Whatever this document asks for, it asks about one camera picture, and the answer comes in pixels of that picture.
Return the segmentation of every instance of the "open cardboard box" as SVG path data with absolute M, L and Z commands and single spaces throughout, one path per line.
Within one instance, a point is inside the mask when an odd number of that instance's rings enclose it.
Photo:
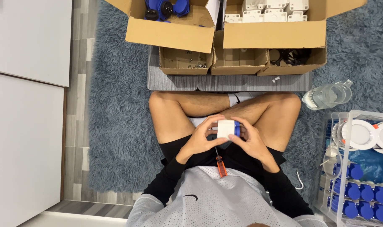
M 206 64 L 205 68 L 195 68 Z M 159 68 L 166 75 L 207 75 L 212 64 L 212 54 L 159 47 Z
M 216 31 L 212 47 L 211 75 L 256 74 L 268 63 L 267 49 L 224 49 L 224 32 Z
M 244 0 L 227 0 L 226 14 L 242 16 Z M 309 0 L 306 22 L 225 23 L 224 48 L 319 48 L 326 43 L 326 18 L 360 7 L 366 0 Z
M 219 0 L 189 0 L 190 12 L 172 15 L 171 23 L 144 20 L 144 0 L 106 0 L 129 17 L 126 41 L 210 53 Z
M 276 60 L 279 58 L 280 53 L 276 50 L 267 50 L 269 60 Z M 304 65 L 288 65 L 285 61 L 280 62 L 280 66 L 267 62 L 265 68 L 260 70 L 257 75 L 293 75 L 304 74 L 321 66 L 324 66 L 327 62 L 326 47 L 313 48 L 309 56 L 308 61 Z

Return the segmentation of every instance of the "gray mesh jersey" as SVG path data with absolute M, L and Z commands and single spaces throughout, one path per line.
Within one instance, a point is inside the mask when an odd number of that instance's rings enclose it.
M 270 205 L 263 186 L 251 176 L 227 168 L 220 178 L 218 168 L 196 166 L 185 170 L 176 199 L 164 207 L 150 194 L 137 199 L 127 227 L 191 226 L 245 227 L 262 223 L 270 227 L 327 227 L 314 215 L 294 219 Z

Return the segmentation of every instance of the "gray fluffy rug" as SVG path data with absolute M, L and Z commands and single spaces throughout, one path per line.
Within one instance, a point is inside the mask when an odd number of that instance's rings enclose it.
M 94 75 L 89 95 L 89 186 L 97 191 L 142 191 L 160 171 L 163 157 L 148 110 L 147 46 L 125 42 L 127 16 L 102 1 L 98 15 Z M 327 111 L 383 112 L 383 0 L 327 21 L 327 64 L 313 86 L 354 81 L 353 98 Z M 326 111 L 302 106 L 283 169 L 304 199 L 313 201 L 320 163 L 321 118 Z

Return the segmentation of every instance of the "nike logo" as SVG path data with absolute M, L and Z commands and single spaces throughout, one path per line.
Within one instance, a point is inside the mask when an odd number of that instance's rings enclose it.
M 196 195 L 185 195 L 185 196 L 192 196 L 192 197 L 194 197 L 195 200 L 197 201 L 197 196 L 196 196 Z
M 239 103 L 241 103 L 241 101 L 239 101 L 239 98 L 238 98 L 238 96 L 237 95 L 235 95 L 235 97 L 238 99 L 238 101 L 236 102 L 236 104 L 239 104 Z

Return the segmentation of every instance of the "white cabinet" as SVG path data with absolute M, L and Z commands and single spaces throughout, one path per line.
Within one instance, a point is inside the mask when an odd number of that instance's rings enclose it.
M 71 0 L 0 0 L 0 72 L 68 87 Z
M 60 201 L 64 88 L 0 75 L 0 227 Z

